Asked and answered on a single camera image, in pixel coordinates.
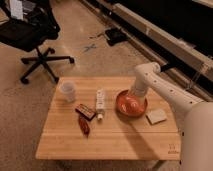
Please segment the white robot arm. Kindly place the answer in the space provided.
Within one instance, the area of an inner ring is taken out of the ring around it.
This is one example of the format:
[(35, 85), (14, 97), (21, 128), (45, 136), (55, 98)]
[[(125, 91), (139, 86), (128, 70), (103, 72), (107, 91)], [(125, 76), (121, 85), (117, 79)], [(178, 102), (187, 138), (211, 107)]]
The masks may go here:
[(171, 84), (159, 76), (157, 62), (137, 65), (130, 92), (144, 97), (152, 88), (174, 109), (185, 115), (181, 142), (181, 171), (213, 171), (213, 102)]

